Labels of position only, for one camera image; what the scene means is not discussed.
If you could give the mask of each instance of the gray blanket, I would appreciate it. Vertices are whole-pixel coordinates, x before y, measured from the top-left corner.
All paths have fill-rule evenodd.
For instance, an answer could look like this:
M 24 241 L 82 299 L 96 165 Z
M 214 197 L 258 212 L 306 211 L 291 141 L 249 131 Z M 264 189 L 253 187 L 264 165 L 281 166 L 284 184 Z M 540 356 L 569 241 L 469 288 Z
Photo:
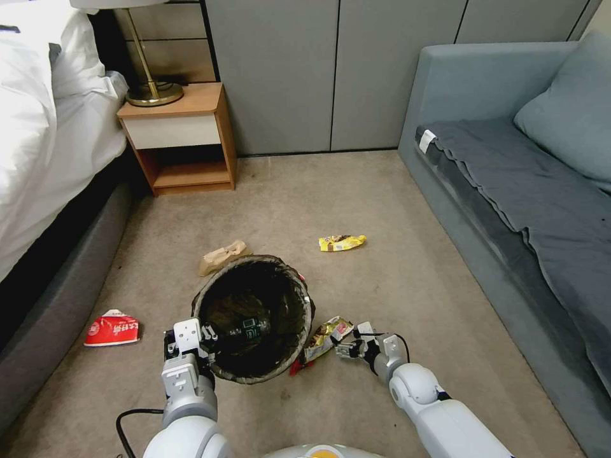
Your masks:
M 611 394 L 611 197 L 542 151 L 510 120 L 431 123 L 419 134 L 424 128 L 534 250 Z

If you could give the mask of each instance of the black cable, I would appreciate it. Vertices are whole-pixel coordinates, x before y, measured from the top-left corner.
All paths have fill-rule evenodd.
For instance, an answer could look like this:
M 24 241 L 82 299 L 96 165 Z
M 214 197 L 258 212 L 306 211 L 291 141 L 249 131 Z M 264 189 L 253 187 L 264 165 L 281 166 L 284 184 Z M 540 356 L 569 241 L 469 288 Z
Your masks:
M 364 335 L 364 336 L 373 336 L 373 337 L 378 337 L 384 334 L 388 334 L 388 333 L 359 333 L 359 335 Z M 395 335 L 401 339 L 401 341 L 403 342 L 403 345 L 405 346 L 405 352 L 407 353 L 407 362 L 409 363 L 409 347 L 407 346 L 407 342 L 405 341 L 405 339 L 403 338 L 402 335 L 396 334 Z
M 407 346 L 407 342 L 405 341 L 405 339 L 403 338 L 402 335 L 400 334 L 395 334 L 399 339 L 401 339 L 401 341 L 403 341 L 403 344 L 405 345 L 405 352 L 407 353 L 407 362 L 409 363 L 409 348 Z
M 116 418 L 116 422 L 115 422 L 116 433 L 119 435 L 119 439 L 121 440 L 121 444 L 123 444 L 123 448 L 125 449 L 125 453 L 127 454 L 128 458 L 136 458 L 136 455 L 134 455 L 134 451 L 129 446 L 129 442 L 127 441 L 127 437 L 125 437 L 125 433 L 123 432 L 123 427 L 121 426 L 121 419 L 123 417 L 126 417 L 128 415 L 132 415 L 134 413 L 156 413 L 156 414 L 161 414 L 163 412 L 164 412 L 163 409 L 130 409 L 130 410 L 126 410 L 126 411 L 124 411 L 124 412 L 119 414 L 119 416 Z

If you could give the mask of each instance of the wall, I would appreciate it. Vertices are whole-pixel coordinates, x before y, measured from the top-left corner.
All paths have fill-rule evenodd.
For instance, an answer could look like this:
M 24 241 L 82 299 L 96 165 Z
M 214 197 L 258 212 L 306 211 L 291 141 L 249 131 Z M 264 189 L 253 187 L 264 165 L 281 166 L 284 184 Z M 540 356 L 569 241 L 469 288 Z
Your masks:
M 395 148 L 420 49 L 579 39 L 601 0 L 171 0 L 133 8 L 151 73 L 225 85 L 240 155 Z M 611 0 L 591 27 L 611 29 Z M 116 17 L 143 78 L 124 11 Z
M 611 36 L 611 0 L 602 1 L 594 17 L 587 25 L 585 33 L 590 30 L 598 30 Z

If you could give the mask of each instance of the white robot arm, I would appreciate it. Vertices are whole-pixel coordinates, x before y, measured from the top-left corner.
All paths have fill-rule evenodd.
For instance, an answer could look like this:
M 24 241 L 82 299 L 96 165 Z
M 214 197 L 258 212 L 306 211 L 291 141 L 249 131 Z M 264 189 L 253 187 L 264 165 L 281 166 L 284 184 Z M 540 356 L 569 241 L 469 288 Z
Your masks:
M 451 399 L 435 375 L 409 363 L 405 341 L 395 334 L 375 333 L 369 322 L 355 329 L 356 340 L 337 343 L 336 353 L 363 359 L 387 385 L 395 403 L 416 426 L 432 458 L 511 458 L 511 453 L 461 402 Z M 167 394 L 163 430 L 150 441 L 144 458 L 229 458 L 227 440 L 216 423 L 214 377 L 209 365 L 216 335 L 197 319 L 176 323 L 165 336 L 162 379 Z M 133 457 L 131 450 L 128 456 Z M 268 458 L 373 458 L 378 455 L 340 445 L 301 445 Z

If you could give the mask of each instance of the wooden nightstand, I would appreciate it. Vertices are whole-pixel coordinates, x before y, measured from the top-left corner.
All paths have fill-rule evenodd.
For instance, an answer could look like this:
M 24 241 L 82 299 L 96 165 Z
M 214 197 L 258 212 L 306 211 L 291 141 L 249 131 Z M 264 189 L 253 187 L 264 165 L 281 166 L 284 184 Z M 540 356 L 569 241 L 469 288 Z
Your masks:
M 234 136 L 222 83 L 191 84 L 159 107 L 117 113 L 155 196 L 235 189 Z

